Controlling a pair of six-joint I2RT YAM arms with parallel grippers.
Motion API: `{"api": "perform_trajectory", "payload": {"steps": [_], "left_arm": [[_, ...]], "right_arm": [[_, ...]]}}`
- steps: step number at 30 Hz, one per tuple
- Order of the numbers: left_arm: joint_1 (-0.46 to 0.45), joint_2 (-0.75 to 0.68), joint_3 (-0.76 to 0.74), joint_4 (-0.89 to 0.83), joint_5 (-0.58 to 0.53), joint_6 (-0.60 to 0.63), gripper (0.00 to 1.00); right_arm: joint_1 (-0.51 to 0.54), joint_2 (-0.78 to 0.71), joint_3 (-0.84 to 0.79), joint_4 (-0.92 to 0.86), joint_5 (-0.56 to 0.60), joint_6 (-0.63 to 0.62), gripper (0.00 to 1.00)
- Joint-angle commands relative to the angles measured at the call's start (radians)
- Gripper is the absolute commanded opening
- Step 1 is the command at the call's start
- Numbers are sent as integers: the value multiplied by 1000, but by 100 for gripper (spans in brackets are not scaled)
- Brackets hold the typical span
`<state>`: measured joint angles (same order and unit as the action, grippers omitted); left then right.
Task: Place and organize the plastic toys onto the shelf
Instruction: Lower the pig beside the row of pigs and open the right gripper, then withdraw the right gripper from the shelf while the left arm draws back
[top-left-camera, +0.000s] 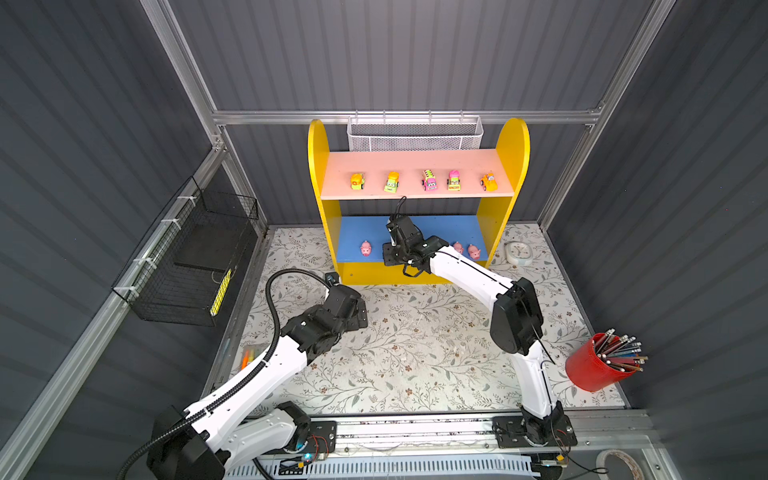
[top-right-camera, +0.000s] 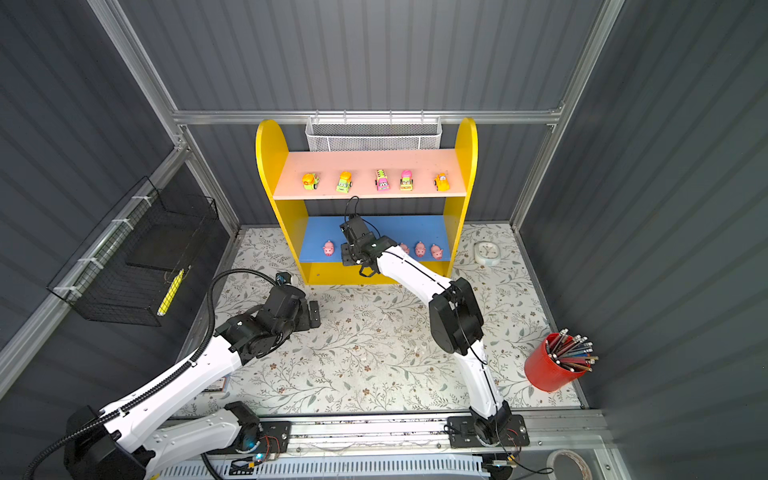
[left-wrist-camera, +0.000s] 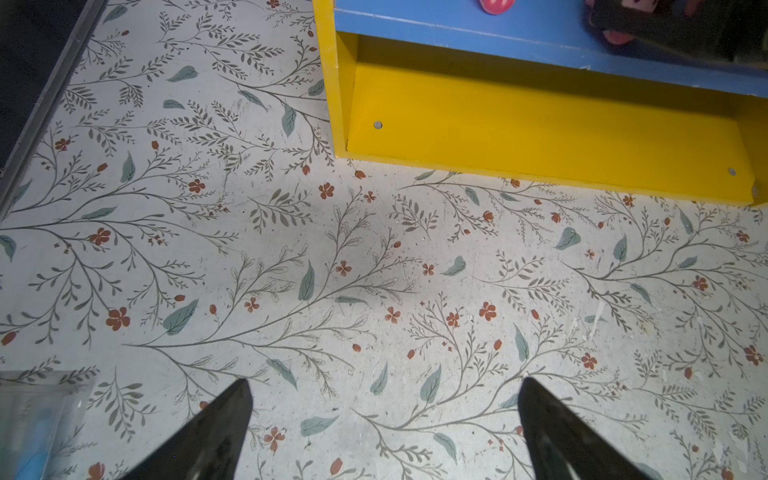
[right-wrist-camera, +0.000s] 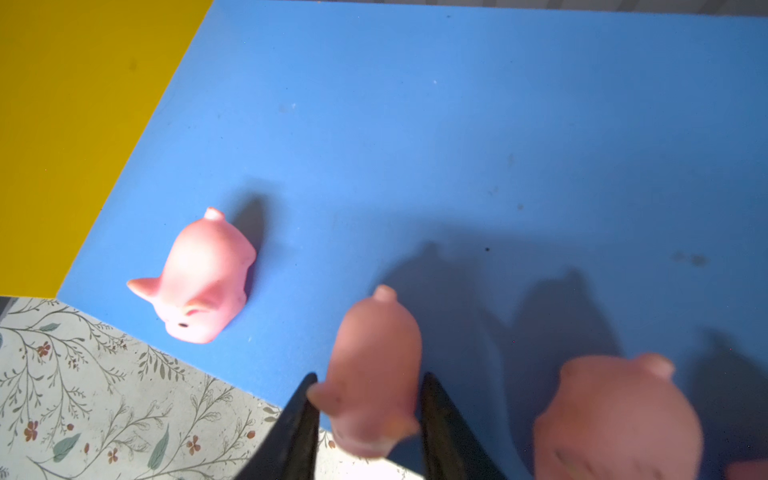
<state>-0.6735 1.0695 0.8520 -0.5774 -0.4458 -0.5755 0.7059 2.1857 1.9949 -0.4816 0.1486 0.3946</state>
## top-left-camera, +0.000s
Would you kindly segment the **orange toy car green base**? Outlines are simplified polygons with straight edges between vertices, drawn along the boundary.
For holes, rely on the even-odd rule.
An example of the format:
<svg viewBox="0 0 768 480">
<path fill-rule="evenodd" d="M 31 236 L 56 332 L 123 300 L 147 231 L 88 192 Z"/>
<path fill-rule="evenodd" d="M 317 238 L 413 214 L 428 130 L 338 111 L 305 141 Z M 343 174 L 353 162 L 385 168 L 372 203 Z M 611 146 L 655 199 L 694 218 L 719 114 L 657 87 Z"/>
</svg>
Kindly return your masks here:
<svg viewBox="0 0 768 480">
<path fill-rule="evenodd" d="M 365 177 L 362 173 L 354 173 L 350 177 L 350 188 L 355 191 L 364 189 Z"/>
</svg>

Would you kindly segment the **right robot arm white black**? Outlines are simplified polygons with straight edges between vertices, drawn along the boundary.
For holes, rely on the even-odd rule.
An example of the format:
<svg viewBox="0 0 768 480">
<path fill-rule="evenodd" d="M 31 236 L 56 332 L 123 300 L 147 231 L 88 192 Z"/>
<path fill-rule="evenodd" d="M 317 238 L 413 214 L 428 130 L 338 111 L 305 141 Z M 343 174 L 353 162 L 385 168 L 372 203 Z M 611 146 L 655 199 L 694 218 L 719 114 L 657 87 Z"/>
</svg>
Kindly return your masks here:
<svg viewBox="0 0 768 480">
<path fill-rule="evenodd" d="M 426 272 L 472 295 L 491 313 L 490 337 L 511 361 L 521 389 L 522 434 L 533 446 L 567 448 L 577 444 L 570 419 L 552 392 L 543 345 L 544 317 L 533 284 L 500 276 L 460 254 L 437 236 L 426 238 L 410 217 L 393 214 L 386 225 L 390 241 L 382 247 L 384 265 L 401 265 L 403 274 Z"/>
</svg>

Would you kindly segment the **pink pig toy edge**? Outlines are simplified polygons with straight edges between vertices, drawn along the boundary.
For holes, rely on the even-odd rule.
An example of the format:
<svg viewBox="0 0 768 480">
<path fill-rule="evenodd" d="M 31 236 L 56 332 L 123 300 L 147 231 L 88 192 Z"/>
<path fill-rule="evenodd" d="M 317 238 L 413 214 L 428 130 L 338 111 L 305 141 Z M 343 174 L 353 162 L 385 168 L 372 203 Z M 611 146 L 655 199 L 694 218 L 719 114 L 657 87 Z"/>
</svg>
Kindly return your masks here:
<svg viewBox="0 0 768 480">
<path fill-rule="evenodd" d="M 372 245 L 369 241 L 363 241 L 360 246 L 360 253 L 364 257 L 369 257 L 372 254 Z"/>
</svg>

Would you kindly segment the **green toy car orange top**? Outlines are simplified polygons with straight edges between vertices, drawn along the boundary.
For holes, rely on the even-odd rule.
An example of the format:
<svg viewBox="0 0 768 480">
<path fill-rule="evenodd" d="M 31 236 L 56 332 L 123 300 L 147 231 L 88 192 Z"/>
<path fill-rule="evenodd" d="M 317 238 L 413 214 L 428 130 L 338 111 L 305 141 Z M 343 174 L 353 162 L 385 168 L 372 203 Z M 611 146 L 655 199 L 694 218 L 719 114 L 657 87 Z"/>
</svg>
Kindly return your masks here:
<svg viewBox="0 0 768 480">
<path fill-rule="evenodd" d="M 397 171 L 391 171 L 388 173 L 384 191 L 387 193 L 396 193 L 399 188 L 400 175 Z"/>
</svg>

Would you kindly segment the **pink truck green striped top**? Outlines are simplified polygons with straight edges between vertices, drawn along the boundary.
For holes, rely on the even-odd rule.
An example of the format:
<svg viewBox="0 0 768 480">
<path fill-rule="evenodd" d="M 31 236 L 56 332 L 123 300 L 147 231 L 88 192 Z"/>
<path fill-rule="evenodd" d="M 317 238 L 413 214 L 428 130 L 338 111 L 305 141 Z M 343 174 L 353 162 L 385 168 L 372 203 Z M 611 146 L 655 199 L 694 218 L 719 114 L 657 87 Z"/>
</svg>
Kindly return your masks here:
<svg viewBox="0 0 768 480">
<path fill-rule="evenodd" d="M 432 170 L 425 169 L 423 171 L 422 187 L 426 192 L 435 191 L 438 189 L 437 180 Z"/>
</svg>

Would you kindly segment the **green truck pink mixer drum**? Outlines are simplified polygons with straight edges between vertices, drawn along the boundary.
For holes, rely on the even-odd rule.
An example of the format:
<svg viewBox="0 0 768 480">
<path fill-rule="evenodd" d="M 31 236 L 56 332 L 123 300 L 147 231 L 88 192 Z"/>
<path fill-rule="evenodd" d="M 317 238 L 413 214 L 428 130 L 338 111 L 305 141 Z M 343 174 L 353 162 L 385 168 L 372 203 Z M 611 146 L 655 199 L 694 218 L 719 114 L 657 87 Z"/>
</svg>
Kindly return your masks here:
<svg viewBox="0 0 768 480">
<path fill-rule="evenodd" d="M 461 190 L 460 172 L 458 170 L 451 170 L 448 174 L 446 184 L 447 184 L 447 189 L 449 191 L 460 191 Z"/>
</svg>

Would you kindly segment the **orange yellow toy car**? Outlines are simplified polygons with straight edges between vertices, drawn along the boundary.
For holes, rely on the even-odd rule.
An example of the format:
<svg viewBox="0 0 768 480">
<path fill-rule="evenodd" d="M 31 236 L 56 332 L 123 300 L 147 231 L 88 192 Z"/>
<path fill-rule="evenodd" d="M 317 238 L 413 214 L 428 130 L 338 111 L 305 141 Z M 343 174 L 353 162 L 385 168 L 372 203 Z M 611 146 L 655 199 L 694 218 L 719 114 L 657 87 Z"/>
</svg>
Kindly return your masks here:
<svg viewBox="0 0 768 480">
<path fill-rule="evenodd" d="M 493 172 L 485 174 L 480 180 L 480 185 L 486 192 L 495 192 L 498 190 L 498 183 Z"/>
</svg>

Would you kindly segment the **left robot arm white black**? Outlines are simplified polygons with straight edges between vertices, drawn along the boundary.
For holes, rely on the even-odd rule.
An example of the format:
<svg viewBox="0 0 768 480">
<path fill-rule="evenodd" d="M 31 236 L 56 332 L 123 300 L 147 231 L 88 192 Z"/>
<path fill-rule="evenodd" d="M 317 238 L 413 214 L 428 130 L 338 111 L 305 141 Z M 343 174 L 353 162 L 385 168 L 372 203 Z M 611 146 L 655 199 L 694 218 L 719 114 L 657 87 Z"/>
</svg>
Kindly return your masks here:
<svg viewBox="0 0 768 480">
<path fill-rule="evenodd" d="M 249 414 L 278 387 L 330 351 L 347 331 L 367 325 L 361 294 L 331 286 L 323 303 L 277 326 L 267 351 L 207 397 L 169 408 L 153 427 L 147 466 L 158 479 L 221 479 L 273 452 L 314 452 L 309 416 L 283 402 L 256 419 Z"/>
</svg>

